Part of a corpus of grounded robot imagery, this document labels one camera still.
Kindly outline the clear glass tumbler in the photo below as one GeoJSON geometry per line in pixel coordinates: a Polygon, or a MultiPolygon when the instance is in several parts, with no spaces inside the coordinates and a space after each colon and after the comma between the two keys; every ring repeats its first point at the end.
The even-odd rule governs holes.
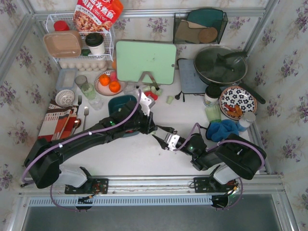
{"type": "Polygon", "coordinates": [[[93,99],[88,99],[88,102],[90,106],[96,111],[101,110],[103,107],[103,101],[100,96],[96,95],[93,99]]]}

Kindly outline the teal plastic storage basket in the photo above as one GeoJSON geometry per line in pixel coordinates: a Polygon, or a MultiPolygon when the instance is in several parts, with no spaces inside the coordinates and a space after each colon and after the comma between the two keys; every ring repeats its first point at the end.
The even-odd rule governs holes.
{"type": "MultiPolygon", "coordinates": [[[[133,95],[123,95],[123,96],[118,96],[118,97],[112,98],[108,102],[109,115],[111,115],[115,112],[120,112],[120,109],[122,109],[125,106],[125,104],[129,101],[133,101],[133,102],[136,103],[137,99],[133,95]]],[[[112,120],[111,126],[115,126],[115,125],[116,125],[116,123],[114,123],[114,121],[112,120]]],[[[139,132],[137,132],[137,131],[129,130],[124,134],[124,136],[122,138],[132,137],[132,136],[138,135],[138,133],[139,132]]]]}

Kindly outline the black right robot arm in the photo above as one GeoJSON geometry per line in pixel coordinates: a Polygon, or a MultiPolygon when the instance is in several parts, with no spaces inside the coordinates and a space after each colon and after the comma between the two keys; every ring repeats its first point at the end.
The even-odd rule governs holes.
{"type": "Polygon", "coordinates": [[[235,178],[251,180],[265,165],[267,154],[264,150],[242,137],[232,133],[215,146],[209,148],[200,133],[190,132],[183,138],[171,127],[158,126],[166,135],[164,138],[152,136],[161,148],[173,152],[183,152],[190,156],[192,166],[198,171],[206,171],[213,166],[213,178],[226,184],[235,178]]]}

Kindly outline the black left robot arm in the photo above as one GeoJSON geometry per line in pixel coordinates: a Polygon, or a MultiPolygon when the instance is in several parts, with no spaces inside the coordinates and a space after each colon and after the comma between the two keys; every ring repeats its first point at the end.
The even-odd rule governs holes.
{"type": "Polygon", "coordinates": [[[153,113],[146,115],[139,103],[128,101],[120,111],[113,112],[91,128],[71,137],[55,141],[37,139],[24,161],[26,168],[22,182],[28,183],[26,176],[30,175],[37,188],[47,188],[58,180],[60,165],[74,155],[120,139],[128,131],[150,134],[156,130],[153,113]]]}

